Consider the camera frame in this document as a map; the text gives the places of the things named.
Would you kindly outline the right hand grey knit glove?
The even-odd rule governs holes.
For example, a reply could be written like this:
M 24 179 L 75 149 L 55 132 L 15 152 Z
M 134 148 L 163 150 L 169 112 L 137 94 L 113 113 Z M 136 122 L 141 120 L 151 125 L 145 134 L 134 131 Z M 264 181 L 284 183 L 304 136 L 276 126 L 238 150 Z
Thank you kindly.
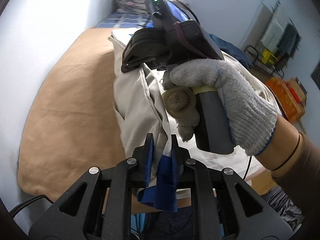
M 164 72 L 162 86 L 209 86 L 217 90 L 228 118 L 233 142 L 248 156 L 261 154 L 270 142 L 278 111 L 260 97 L 228 61 L 196 59 Z

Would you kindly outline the right forearm brown sleeve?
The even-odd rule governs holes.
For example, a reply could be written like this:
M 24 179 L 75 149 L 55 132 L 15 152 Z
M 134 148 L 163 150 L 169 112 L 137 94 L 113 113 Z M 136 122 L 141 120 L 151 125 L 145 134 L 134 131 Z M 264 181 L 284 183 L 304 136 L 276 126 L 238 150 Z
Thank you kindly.
M 255 156 L 305 217 L 305 229 L 319 230 L 319 147 L 282 116 L 271 141 Z

